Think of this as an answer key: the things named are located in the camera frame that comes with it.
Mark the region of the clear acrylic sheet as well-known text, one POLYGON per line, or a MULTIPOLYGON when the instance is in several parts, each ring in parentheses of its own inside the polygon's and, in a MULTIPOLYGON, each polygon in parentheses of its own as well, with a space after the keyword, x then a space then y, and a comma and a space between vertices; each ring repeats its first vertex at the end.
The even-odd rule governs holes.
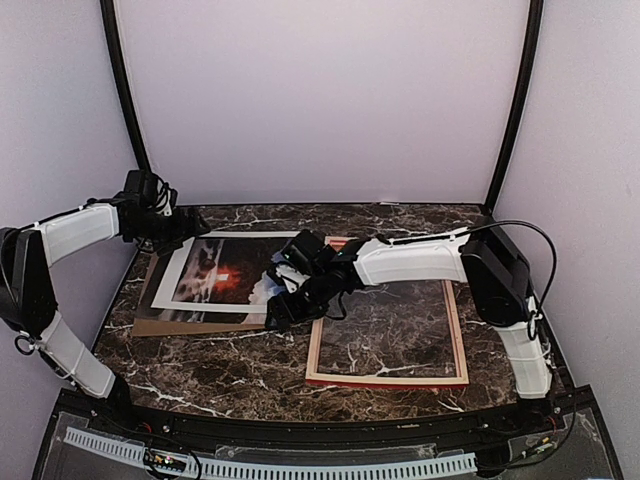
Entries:
POLYGON ((343 298, 347 317, 323 322, 317 371, 345 376, 456 375, 445 290, 399 282, 343 298))

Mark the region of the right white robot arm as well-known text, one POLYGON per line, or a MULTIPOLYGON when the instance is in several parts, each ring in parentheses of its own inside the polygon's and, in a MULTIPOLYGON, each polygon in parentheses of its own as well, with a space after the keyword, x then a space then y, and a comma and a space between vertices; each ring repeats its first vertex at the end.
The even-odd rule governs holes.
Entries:
POLYGON ((309 230, 277 254, 267 275, 280 288, 266 307, 265 326, 286 330, 325 316, 331 300, 381 284, 449 280, 468 284, 480 319, 499 335, 524 401, 510 413, 521 434, 549 416, 544 399, 551 368, 537 332, 544 295, 534 292, 530 264, 504 222, 409 238, 377 235, 335 249, 309 230))

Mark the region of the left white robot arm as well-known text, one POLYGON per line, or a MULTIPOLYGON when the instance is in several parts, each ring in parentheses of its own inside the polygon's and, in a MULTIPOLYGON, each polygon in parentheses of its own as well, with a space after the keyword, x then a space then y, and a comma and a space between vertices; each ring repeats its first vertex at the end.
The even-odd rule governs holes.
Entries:
POLYGON ((93 202, 24 228, 2 229, 1 318, 17 332, 16 348, 26 356, 39 354, 61 379, 105 401, 103 421, 120 436, 134 435, 141 427, 141 415, 130 406, 127 382, 98 360, 65 322, 50 269, 115 237, 140 240, 163 255, 209 230, 195 207, 156 211, 116 199, 93 202))

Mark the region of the red wooden picture frame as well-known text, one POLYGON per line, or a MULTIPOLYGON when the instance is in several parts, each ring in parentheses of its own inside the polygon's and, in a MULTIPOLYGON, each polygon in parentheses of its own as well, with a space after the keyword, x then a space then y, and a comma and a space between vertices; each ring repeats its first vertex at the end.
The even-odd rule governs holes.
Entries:
POLYGON ((317 371, 319 348, 322 337, 323 322, 327 317, 316 320, 312 325, 305 380, 309 384, 336 385, 354 388, 379 388, 397 390, 416 389, 450 389, 462 388, 469 384, 469 374, 462 339, 459 315, 456 306, 454 289, 450 281, 439 280, 445 290, 445 299, 449 319, 453 352, 455 355, 456 375, 448 378, 404 378, 376 376, 345 376, 322 374, 317 371))

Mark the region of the white photo mat board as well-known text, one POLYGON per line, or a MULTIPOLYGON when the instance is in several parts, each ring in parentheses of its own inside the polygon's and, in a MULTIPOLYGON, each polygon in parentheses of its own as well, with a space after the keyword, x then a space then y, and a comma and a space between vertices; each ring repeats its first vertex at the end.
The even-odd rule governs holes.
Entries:
POLYGON ((171 255, 151 306, 262 315, 279 286, 267 275, 295 231, 213 231, 171 255))

